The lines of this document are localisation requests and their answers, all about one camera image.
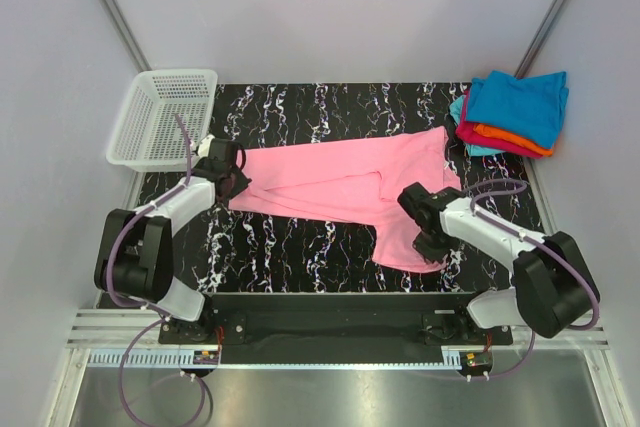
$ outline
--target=laundry basket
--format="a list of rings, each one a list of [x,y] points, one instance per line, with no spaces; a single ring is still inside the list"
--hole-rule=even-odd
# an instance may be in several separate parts
[[[133,80],[107,150],[107,160],[138,172],[185,170],[184,140],[175,115],[192,142],[209,129],[218,75],[213,70],[142,72]]]

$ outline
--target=teal cloth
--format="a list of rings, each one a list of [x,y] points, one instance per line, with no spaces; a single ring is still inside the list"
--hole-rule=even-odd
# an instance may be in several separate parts
[[[516,79],[494,70],[473,79],[468,122],[492,125],[551,149],[564,123],[569,90],[566,72]]]
[[[449,113],[456,125],[460,123],[460,115],[462,115],[462,105],[464,104],[464,95],[461,95],[449,106]],[[497,155],[502,154],[504,150],[490,149],[489,147],[482,147],[481,145],[464,144],[467,148],[467,152],[471,157],[484,157],[485,155]]]

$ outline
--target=marble surface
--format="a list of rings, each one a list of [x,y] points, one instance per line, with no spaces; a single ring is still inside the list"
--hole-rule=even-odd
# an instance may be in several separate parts
[[[453,135],[449,104],[465,84],[220,85],[210,131],[246,148],[414,133],[445,125],[446,158],[463,187],[525,179],[519,157],[470,158]],[[139,201],[182,177],[147,174]],[[541,230],[530,190],[490,198],[486,207]],[[410,274],[371,261],[373,227],[228,211],[216,206],[175,237],[176,275],[202,292],[418,292],[506,288],[508,272],[462,244],[441,272]]]

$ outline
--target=stack of folded clothes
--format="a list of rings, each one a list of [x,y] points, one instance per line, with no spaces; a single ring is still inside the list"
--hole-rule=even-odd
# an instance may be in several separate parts
[[[539,159],[553,154],[569,90],[566,72],[516,79],[493,71],[473,79],[449,111],[471,156],[511,152]]]

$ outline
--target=pink pants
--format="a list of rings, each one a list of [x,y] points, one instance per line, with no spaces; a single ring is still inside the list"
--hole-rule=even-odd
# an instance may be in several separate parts
[[[429,192],[460,188],[447,167],[443,127],[418,134],[292,145],[247,151],[249,188],[230,208],[283,217],[372,225],[372,260],[394,269],[432,272],[413,249],[420,228],[398,204],[420,182]]]

